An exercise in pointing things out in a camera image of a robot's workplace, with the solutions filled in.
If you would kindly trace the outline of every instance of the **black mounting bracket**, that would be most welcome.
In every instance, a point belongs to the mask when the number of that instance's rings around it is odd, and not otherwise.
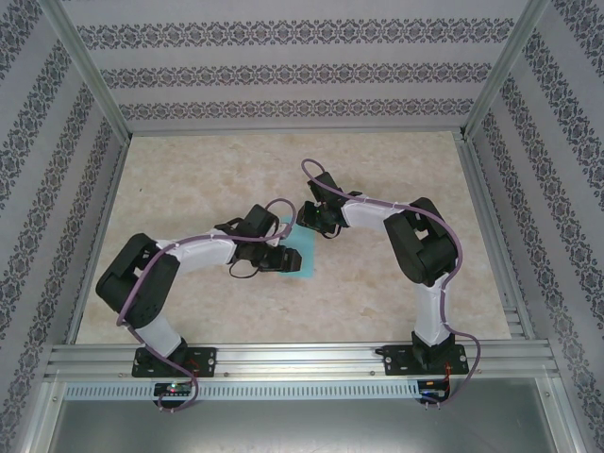
[[[428,369],[414,357],[412,344],[382,346],[376,349],[376,354],[382,356],[386,376],[445,375],[447,363],[451,375],[467,375],[470,371],[465,348],[461,344],[450,347],[442,359]]]
[[[213,378],[216,369],[215,347],[187,347],[184,360],[179,363],[197,378]],[[172,366],[157,359],[146,347],[139,347],[132,363],[134,378],[185,378]]]

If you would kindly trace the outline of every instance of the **robotic arm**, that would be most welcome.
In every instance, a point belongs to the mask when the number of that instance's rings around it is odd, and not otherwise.
[[[316,180],[342,191],[328,172]],[[455,336],[442,321],[441,290],[458,257],[446,230],[416,212],[360,201],[367,198],[361,193],[350,193],[356,198],[351,200],[312,180],[308,184],[316,202],[307,201],[298,212],[296,222],[302,227],[314,229],[327,238],[327,234],[333,238],[341,228],[348,227],[366,227],[388,234],[398,265],[414,283],[418,314],[411,334],[412,354],[425,371],[442,369],[455,344]],[[427,198],[419,198],[410,206],[442,218]],[[420,239],[417,232],[426,232],[426,235]],[[445,293],[445,316],[447,313],[448,294]]]
[[[137,234],[130,238],[101,276],[96,285],[96,293],[114,311],[120,313],[141,271],[161,249],[172,246],[149,270],[124,319],[133,334],[147,346],[169,361],[184,364],[190,356],[187,343],[161,314],[175,278],[204,267],[234,264],[239,260],[250,261],[257,272],[298,271],[302,261],[299,253],[278,245],[278,238],[270,242],[244,240],[266,238],[271,230],[277,231],[278,225],[279,220],[273,213],[255,205],[244,219],[237,218],[215,226],[207,233],[210,239],[206,240],[173,246],[175,241],[153,241],[145,234]],[[153,361],[149,355],[144,359]],[[145,366],[153,369],[158,368],[159,364],[149,362]]]

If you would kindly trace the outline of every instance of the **metal extrusion bar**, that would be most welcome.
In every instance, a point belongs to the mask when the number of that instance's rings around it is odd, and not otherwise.
[[[465,346],[470,363],[473,343]],[[217,345],[212,381],[375,380],[386,377],[375,350],[385,343],[358,344],[224,344]],[[483,341],[476,378],[557,377],[549,342],[545,340]],[[131,376],[138,345],[57,345],[45,381],[104,382],[138,380]],[[426,379],[438,376],[426,376]]]

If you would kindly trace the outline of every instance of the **patterned wallpaper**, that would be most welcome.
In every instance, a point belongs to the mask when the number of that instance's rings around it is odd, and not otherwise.
[[[1,0],[0,452],[71,324],[124,150],[38,4]]]
[[[461,126],[526,0],[63,4],[139,132]]]
[[[604,11],[553,1],[474,138],[537,334],[604,451]]]

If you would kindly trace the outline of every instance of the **blue cloth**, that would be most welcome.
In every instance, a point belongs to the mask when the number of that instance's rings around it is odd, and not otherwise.
[[[283,223],[290,222],[292,217],[281,217]],[[279,245],[287,245],[298,251],[302,257],[302,265],[297,272],[280,272],[285,277],[311,278],[314,273],[314,237],[316,233],[311,229],[304,228],[299,225],[294,225],[290,236],[279,241]]]

